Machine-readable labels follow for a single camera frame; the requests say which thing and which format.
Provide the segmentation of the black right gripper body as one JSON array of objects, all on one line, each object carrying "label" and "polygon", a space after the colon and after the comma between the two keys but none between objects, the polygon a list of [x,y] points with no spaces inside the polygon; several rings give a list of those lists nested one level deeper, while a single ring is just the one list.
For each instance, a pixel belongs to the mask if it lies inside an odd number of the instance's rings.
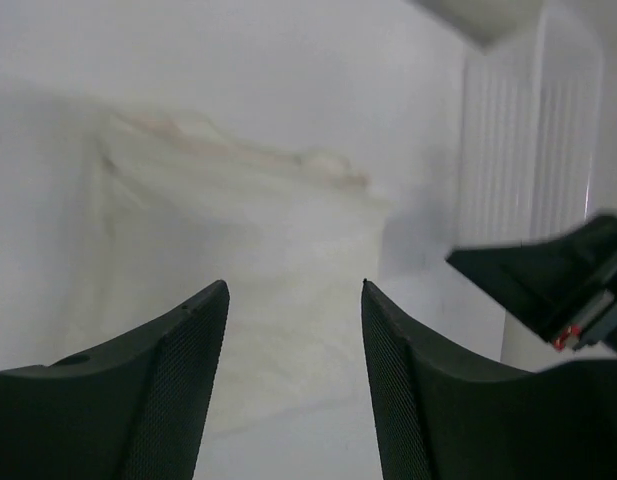
[{"label": "black right gripper body", "polygon": [[552,347],[578,352],[604,345],[617,354],[617,212],[604,212],[566,241],[574,261],[567,296],[553,321]]}]

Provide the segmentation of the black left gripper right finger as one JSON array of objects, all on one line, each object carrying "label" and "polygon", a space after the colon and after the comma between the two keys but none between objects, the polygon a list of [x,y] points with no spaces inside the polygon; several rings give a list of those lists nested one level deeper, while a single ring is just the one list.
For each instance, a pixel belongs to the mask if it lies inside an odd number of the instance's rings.
[{"label": "black left gripper right finger", "polygon": [[617,479],[617,360],[533,373],[411,318],[374,283],[363,342],[387,479]]}]

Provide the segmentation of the white t-shirt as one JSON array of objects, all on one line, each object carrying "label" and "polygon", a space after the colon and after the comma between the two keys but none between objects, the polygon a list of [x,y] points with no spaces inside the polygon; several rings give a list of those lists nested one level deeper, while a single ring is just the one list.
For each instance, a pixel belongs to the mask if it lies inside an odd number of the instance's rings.
[{"label": "white t-shirt", "polygon": [[190,112],[0,89],[0,368],[125,333],[222,279],[220,434],[362,391],[359,295],[388,213],[337,155]]}]

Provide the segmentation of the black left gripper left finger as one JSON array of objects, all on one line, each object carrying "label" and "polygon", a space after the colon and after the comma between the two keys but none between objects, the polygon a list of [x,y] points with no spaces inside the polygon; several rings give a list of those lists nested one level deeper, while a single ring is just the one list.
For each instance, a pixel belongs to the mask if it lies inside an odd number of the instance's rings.
[{"label": "black left gripper left finger", "polygon": [[54,364],[0,371],[0,479],[190,479],[229,309],[217,281]]}]

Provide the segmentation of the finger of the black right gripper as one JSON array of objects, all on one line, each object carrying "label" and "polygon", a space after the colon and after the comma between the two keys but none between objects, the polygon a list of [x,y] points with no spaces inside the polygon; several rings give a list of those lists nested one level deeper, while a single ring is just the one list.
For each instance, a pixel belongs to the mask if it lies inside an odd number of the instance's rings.
[{"label": "finger of the black right gripper", "polygon": [[564,247],[578,230],[545,242],[456,248],[447,256],[447,263],[551,343],[557,330],[553,317],[567,296],[570,282],[566,275],[574,267]]}]

